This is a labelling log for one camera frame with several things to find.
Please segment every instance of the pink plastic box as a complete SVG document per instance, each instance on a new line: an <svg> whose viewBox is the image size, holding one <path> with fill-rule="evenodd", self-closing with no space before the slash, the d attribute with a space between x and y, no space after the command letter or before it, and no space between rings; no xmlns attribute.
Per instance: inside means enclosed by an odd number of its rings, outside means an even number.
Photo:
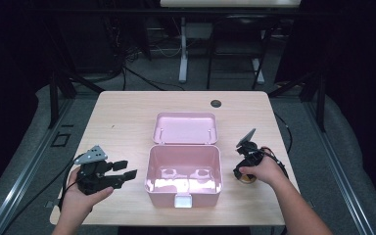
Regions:
<svg viewBox="0 0 376 235"><path fill-rule="evenodd" d="M212 207L222 189L215 116L160 113L145 188L156 207Z"/></svg>

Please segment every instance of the wooden table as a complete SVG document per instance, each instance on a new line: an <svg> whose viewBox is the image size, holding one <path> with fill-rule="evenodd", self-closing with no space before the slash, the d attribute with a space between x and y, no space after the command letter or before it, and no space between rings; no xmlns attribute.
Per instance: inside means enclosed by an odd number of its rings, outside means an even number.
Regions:
<svg viewBox="0 0 376 235"><path fill-rule="evenodd" d="M212 100L221 107L214 108ZM223 188L215 207L155 208L145 191L149 151L155 145L153 131L158 113L207 112L216 117L221 154ZM84 224L135 226L249 226L283 225L284 220L273 190L260 181L243 184L233 168L243 157L235 146L252 128L252 141L270 147L283 162L298 188L267 95L237 91L107 91L103 92L88 122L76 155L94 145L109 156L108 162L128 160L127 170L137 169L135 179L93 208ZM57 223L59 209L50 220Z"/></svg>

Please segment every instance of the human arm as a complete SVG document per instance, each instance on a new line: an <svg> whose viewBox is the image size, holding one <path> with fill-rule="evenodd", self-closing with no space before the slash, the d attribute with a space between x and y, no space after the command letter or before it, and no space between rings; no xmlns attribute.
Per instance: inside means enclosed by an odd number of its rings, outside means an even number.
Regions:
<svg viewBox="0 0 376 235"><path fill-rule="evenodd" d="M240 167L240 172L253 174L274 190L288 234L332 234L273 159L264 157L259 165Z"/></svg>
<svg viewBox="0 0 376 235"><path fill-rule="evenodd" d="M76 168L70 174L69 188L53 235L75 234L84 219L91 213L93 206L109 197L114 191L113 187L108 187L92 195L83 194L75 183L79 169L80 167Z"/></svg>

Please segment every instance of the small round object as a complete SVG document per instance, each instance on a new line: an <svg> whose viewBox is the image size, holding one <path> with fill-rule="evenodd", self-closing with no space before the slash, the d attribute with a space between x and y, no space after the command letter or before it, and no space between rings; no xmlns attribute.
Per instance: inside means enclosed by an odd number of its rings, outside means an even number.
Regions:
<svg viewBox="0 0 376 235"><path fill-rule="evenodd" d="M251 183L254 183L256 181L256 179L257 178L255 176L253 176L252 178L250 178L249 175L243 174L239 180L242 183L251 184Z"/></svg>
<svg viewBox="0 0 376 235"><path fill-rule="evenodd" d="M214 108L219 108L219 107L221 107L221 101L219 101L219 100L212 100L212 101L211 101L211 105L212 105Z"/></svg>

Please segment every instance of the open lid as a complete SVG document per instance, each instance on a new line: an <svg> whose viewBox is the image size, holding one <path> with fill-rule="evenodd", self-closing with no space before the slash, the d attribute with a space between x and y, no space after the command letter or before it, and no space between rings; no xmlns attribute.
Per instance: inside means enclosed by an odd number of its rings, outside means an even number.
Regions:
<svg viewBox="0 0 376 235"><path fill-rule="evenodd" d="M215 115L211 113L160 113L154 130L157 144L214 144Z"/></svg>

